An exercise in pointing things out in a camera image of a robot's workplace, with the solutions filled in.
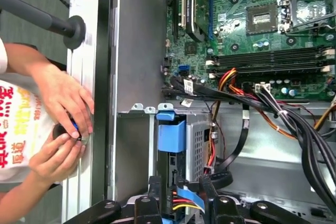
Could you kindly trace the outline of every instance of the sata port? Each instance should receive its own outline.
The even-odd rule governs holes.
[[[189,71],[190,66],[189,65],[179,65],[178,71]]]

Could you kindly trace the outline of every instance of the yellow wire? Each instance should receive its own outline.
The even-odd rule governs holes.
[[[195,209],[199,209],[201,210],[200,207],[196,207],[196,206],[193,206],[193,205],[188,205],[188,204],[180,204],[180,205],[177,205],[176,207],[173,207],[173,211],[181,208],[181,207],[191,207],[191,208],[195,208]]]

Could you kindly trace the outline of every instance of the red wire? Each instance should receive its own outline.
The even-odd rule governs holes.
[[[188,199],[173,199],[173,203],[180,203],[180,202],[192,202],[191,200]]]

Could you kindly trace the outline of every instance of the connector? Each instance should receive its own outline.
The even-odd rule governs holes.
[[[260,92],[261,87],[263,87],[264,89],[267,89],[268,91],[271,91],[271,84],[270,83],[265,83],[265,82],[254,84],[254,91],[255,92]]]

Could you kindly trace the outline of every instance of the finger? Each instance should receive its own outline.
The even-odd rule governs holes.
[[[65,128],[65,130],[70,134],[70,136],[72,136],[73,138],[79,137],[77,129],[72,124],[68,116],[68,113],[60,103],[56,103],[54,105],[54,114],[57,121]]]
[[[79,132],[84,136],[88,135],[88,126],[86,124],[85,116],[78,104],[72,98],[62,101],[61,104],[71,114],[73,120],[79,128]]]
[[[82,147],[80,149],[80,152],[79,152],[79,155],[77,156],[76,161],[73,163],[73,166],[70,169],[69,175],[72,174],[75,171],[75,169],[77,168],[79,160],[83,157],[84,151],[85,151],[85,145],[82,145]]]
[[[86,129],[87,129],[88,133],[91,134],[92,131],[93,131],[91,118],[90,118],[89,112],[86,108],[86,105],[83,102],[83,99],[77,93],[74,93],[71,97],[74,100],[74,102],[77,104],[79,109],[81,110],[81,112],[84,116],[84,119],[85,119]]]
[[[70,173],[73,171],[73,168],[78,164],[78,160],[80,159],[82,143],[77,141],[76,144],[72,147],[70,153],[67,155],[65,160],[62,162],[60,166],[55,170],[55,174],[60,173]]]
[[[73,148],[76,145],[76,142],[73,139],[68,140],[56,153],[52,156],[47,162],[41,164],[40,169],[46,172],[47,174],[54,173],[67,159],[67,157],[72,152]]]
[[[62,134],[52,142],[44,145],[41,150],[31,158],[31,161],[35,164],[42,164],[46,162],[70,139],[71,137],[68,134]]]
[[[53,138],[53,131],[51,131],[51,133],[49,134],[47,140],[44,142],[44,144],[42,145],[42,147],[44,147],[45,145],[51,143],[52,141],[54,141],[54,138]]]
[[[79,95],[85,101],[85,103],[89,107],[90,112],[93,114],[94,113],[95,102],[93,101],[93,98],[92,98],[92,95],[90,94],[90,92],[82,87],[79,90]]]

